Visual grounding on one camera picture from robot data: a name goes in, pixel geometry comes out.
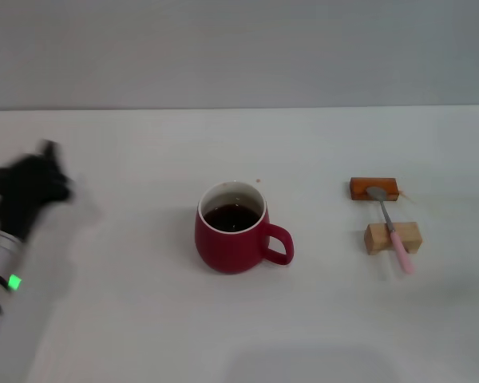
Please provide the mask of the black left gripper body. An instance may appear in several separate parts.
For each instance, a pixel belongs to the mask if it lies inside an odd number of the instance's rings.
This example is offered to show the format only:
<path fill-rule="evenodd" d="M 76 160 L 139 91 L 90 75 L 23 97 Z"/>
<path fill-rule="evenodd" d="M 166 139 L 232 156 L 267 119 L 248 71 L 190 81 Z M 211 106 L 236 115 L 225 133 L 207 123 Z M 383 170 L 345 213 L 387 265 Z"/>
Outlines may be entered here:
<path fill-rule="evenodd" d="M 25 242 L 45 207 L 71 197 L 58 155 L 23 156 L 0 168 L 0 231 Z"/>

